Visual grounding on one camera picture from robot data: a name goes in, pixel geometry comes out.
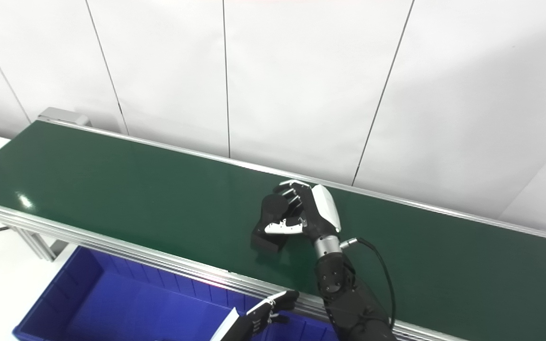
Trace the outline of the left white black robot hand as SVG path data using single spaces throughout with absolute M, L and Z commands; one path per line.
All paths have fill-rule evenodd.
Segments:
M 245 314 L 233 308 L 218 326 L 211 341 L 250 341 L 261 334 L 271 324 L 290 321 L 280 311 L 292 311 L 300 294 L 295 290 L 286 290 L 267 296 L 252 306 Z

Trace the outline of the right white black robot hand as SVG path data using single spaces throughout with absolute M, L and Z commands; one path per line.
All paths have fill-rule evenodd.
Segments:
M 288 203 L 281 218 L 264 227 L 268 235 L 303 234 L 314 241 L 338 236 L 342 226 L 331 193 L 322 184 L 312 186 L 297 179 L 282 181 L 273 190 Z

